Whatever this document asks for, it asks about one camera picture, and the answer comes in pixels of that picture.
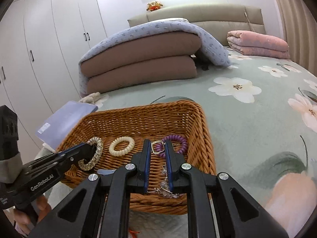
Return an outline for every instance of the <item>purple folder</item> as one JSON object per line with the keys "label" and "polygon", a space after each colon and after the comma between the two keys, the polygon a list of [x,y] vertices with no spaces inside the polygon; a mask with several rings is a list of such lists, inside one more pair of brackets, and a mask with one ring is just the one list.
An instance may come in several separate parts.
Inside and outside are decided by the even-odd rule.
{"label": "purple folder", "polygon": [[56,150],[80,119],[97,109],[96,105],[69,101],[44,121],[35,135]]}

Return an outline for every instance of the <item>flower center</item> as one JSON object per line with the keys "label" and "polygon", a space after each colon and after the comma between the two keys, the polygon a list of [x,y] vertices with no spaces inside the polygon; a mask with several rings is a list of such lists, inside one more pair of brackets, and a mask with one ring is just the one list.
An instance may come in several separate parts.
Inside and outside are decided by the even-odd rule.
{"label": "flower center", "polygon": [[236,88],[236,89],[238,89],[238,90],[239,90],[239,89],[242,89],[242,86],[241,86],[241,85],[238,85],[238,84],[237,84],[237,85],[233,85],[233,87]]}
{"label": "flower center", "polygon": [[313,115],[313,116],[316,116],[316,112],[313,111],[312,109],[309,109],[310,113]]}

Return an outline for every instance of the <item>pink folded blanket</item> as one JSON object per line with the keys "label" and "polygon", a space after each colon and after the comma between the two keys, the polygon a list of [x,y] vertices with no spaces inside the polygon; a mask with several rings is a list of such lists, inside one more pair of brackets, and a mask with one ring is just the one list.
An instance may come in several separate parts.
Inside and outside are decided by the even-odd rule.
{"label": "pink folded blanket", "polygon": [[242,47],[262,47],[282,52],[288,51],[288,44],[283,39],[247,30],[230,31],[227,40]]}
{"label": "pink folded blanket", "polygon": [[280,59],[289,59],[288,51],[277,51],[262,47],[242,47],[228,41],[229,46],[243,55],[267,56]]}

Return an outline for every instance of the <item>wicker basket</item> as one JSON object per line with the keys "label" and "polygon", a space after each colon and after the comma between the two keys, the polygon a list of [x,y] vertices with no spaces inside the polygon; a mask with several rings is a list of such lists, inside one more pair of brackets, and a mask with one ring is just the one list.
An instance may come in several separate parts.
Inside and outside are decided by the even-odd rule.
{"label": "wicker basket", "polygon": [[[205,173],[216,173],[213,147],[205,115],[198,104],[187,100],[91,113],[78,123],[59,146],[58,151],[68,149],[80,142],[87,142],[94,136],[101,137],[104,149],[95,171],[100,168],[116,169],[129,163],[133,153],[142,150],[145,138],[155,141],[169,134],[178,134],[187,138],[189,147],[185,159],[188,163]],[[133,137],[135,147],[125,156],[113,157],[108,152],[108,148],[111,142],[120,136]],[[127,145],[127,142],[123,142],[115,149],[124,149]],[[159,187],[164,179],[161,174],[164,164],[165,159],[151,155],[149,191]],[[72,167],[65,174],[62,182],[74,188],[87,175],[76,167]],[[154,194],[131,194],[130,209],[183,215],[187,213],[186,195],[172,199]]]}

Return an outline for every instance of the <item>finger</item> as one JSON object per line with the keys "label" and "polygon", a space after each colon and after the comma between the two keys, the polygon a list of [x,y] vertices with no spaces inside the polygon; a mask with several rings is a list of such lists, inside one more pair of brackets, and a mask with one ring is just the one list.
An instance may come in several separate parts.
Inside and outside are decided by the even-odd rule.
{"label": "finger", "polygon": [[36,199],[36,205],[41,211],[46,209],[48,203],[44,195],[41,195],[40,197]]}
{"label": "finger", "polygon": [[31,220],[27,216],[27,214],[17,210],[16,208],[13,209],[13,217],[14,217],[14,220],[19,224],[29,225],[31,223]]}
{"label": "finger", "polygon": [[46,208],[40,211],[37,222],[42,221],[42,219],[45,218],[51,210],[52,210],[51,206],[49,204],[46,204]]}
{"label": "finger", "polygon": [[26,226],[26,225],[24,225],[24,224],[17,224],[18,225],[18,227],[21,229],[21,231],[23,232],[23,233],[25,233],[26,235],[29,235],[30,234],[30,229]]}

